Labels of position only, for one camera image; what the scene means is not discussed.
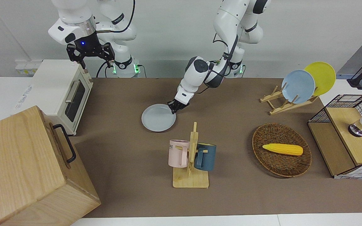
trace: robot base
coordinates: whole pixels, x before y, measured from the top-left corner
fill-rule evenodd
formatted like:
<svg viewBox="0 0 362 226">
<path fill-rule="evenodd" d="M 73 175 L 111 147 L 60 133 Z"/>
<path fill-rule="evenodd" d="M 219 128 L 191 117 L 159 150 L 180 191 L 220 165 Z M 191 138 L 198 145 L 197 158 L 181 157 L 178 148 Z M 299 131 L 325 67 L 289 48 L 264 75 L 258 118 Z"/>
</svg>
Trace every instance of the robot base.
<svg viewBox="0 0 362 226">
<path fill-rule="evenodd" d="M 241 66 L 238 69 L 231 70 L 230 74 L 225 76 L 225 78 L 242 78 L 244 75 L 244 69 L 245 64 L 241 64 Z"/>
<path fill-rule="evenodd" d="M 114 70 L 107 73 L 107 78 L 138 78 L 140 69 L 139 60 L 133 59 L 132 63 L 126 69 L 120 69 L 115 63 L 112 63 Z"/>
</svg>

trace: pink mug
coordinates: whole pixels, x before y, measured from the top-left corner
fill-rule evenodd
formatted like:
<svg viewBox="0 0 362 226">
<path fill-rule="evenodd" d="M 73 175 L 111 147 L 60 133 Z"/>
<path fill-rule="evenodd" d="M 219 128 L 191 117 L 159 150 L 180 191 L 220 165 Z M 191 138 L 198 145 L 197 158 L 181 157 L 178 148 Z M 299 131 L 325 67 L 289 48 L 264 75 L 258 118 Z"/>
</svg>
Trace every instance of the pink mug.
<svg viewBox="0 0 362 226">
<path fill-rule="evenodd" d="M 168 150 L 168 165 L 176 168 L 185 168 L 188 165 L 189 141 L 170 140 Z"/>
</svg>

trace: green led light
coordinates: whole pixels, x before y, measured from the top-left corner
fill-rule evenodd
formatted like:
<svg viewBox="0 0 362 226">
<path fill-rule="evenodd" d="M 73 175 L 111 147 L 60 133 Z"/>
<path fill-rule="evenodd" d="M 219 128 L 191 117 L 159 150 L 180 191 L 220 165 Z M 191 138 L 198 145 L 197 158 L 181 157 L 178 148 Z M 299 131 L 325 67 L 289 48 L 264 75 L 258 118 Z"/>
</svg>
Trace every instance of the green led light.
<svg viewBox="0 0 362 226">
<path fill-rule="evenodd" d="M 139 73 L 139 67 L 136 64 L 134 64 L 134 69 L 135 69 L 135 73 Z"/>
</svg>

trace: electrical outlet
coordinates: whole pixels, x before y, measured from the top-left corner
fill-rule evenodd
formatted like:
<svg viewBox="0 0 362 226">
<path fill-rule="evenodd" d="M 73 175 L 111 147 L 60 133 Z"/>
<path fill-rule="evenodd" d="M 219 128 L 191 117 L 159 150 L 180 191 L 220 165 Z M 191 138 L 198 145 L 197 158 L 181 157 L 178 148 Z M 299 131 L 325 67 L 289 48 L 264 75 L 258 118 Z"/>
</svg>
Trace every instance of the electrical outlet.
<svg viewBox="0 0 362 226">
<path fill-rule="evenodd" d="M 40 65 L 40 60 L 16 61 L 15 69 L 21 76 L 33 76 Z"/>
</svg>

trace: dark blue mug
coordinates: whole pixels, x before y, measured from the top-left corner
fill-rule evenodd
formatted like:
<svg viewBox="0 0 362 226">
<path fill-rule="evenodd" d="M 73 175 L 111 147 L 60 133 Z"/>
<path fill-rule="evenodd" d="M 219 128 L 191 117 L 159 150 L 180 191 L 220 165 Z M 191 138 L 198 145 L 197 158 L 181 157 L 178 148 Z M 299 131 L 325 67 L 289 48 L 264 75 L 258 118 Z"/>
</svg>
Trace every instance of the dark blue mug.
<svg viewBox="0 0 362 226">
<path fill-rule="evenodd" d="M 212 171 L 216 157 L 216 145 L 210 143 L 198 143 L 195 155 L 194 167 L 199 170 Z"/>
</svg>

